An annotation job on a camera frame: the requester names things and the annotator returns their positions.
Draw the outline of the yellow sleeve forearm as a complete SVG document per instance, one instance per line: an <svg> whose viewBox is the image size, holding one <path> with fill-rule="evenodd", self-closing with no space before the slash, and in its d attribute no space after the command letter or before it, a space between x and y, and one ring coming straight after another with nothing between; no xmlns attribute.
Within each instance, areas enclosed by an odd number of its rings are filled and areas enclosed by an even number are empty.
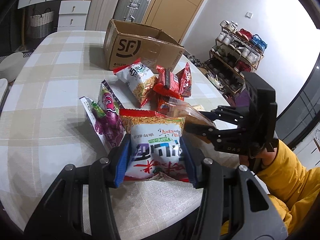
<svg viewBox="0 0 320 240"><path fill-rule="evenodd" d="M288 234L304 225L318 230L319 167L307 169L281 140L273 152L261 151L263 162L257 176L269 191L268 197L283 220Z"/></svg>

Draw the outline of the person right hand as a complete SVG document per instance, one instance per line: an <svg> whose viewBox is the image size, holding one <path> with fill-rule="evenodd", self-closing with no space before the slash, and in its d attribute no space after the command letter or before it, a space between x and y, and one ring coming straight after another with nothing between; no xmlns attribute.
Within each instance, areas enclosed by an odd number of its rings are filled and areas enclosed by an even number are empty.
<svg viewBox="0 0 320 240"><path fill-rule="evenodd" d="M272 164L277 155L277 148L274 151L268 152L267 149L263 149L255 157L251 158L245 155L239 155L240 165L247 166L253 173L257 174L265 167Z"/></svg>

